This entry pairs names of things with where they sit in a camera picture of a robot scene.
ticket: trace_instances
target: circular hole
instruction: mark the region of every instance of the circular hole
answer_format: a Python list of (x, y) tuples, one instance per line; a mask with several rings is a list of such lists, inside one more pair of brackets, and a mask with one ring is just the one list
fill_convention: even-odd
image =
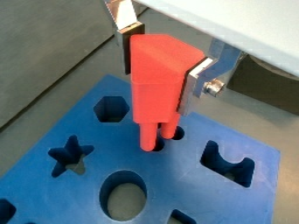
[(154, 151), (160, 151), (164, 148), (164, 140), (162, 137), (156, 137)]
[(130, 221), (146, 206), (146, 183), (132, 171), (118, 171), (100, 188), (99, 202), (106, 215), (115, 221)]
[(184, 137), (184, 130), (180, 126), (176, 127), (175, 134), (172, 140), (182, 140)]

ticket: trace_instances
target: gray surface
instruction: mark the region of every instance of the gray surface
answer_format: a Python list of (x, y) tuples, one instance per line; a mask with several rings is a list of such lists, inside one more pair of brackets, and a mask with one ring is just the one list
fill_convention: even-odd
[[(140, 20), (148, 31), (171, 33), (188, 43), (203, 46), (204, 50), (208, 49), (210, 36), (184, 24), (178, 24), (159, 13), (150, 10)], [(110, 41), (4, 130), (0, 134), (1, 174), (12, 167), (103, 75), (120, 75), (119, 61), (115, 42)], [(299, 223), (299, 117), (228, 89), (219, 98), (204, 95), (199, 100), (194, 99), (194, 103), (194, 110), (282, 151), (274, 223)], [(122, 200), (122, 197), (116, 197), (111, 204), (116, 206), (118, 200)]]
[(111, 35), (99, 0), (0, 2), (0, 127)]
[(296, 0), (136, 0), (299, 76)]

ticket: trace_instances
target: red peg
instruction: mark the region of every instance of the red peg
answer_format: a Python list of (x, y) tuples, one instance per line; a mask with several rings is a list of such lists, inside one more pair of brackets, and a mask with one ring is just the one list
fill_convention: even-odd
[(174, 137), (184, 76), (203, 58), (199, 49), (170, 35), (131, 37), (134, 120), (140, 125), (144, 151), (155, 148), (158, 123), (162, 123), (162, 137)]

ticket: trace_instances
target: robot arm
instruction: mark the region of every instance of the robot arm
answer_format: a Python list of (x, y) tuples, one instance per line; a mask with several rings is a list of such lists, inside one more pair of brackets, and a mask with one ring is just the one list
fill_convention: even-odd
[(172, 138), (180, 116), (190, 113), (192, 96), (216, 96), (224, 84), (215, 78), (231, 70), (240, 50), (214, 39), (210, 55), (168, 35), (146, 34), (131, 0), (103, 2), (122, 48), (124, 73), (131, 74), (134, 118), (140, 125), (140, 146), (155, 149), (158, 124)]

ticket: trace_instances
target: blue board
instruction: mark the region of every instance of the blue board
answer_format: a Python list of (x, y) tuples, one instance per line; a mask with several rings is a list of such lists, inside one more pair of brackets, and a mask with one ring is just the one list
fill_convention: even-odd
[[(147, 197), (126, 223), (271, 223), (279, 151), (195, 113), (156, 151), (139, 147), (130, 84), (104, 77), (0, 180), (0, 223), (119, 223), (108, 195), (134, 183)], [(81, 154), (85, 172), (65, 165)]]

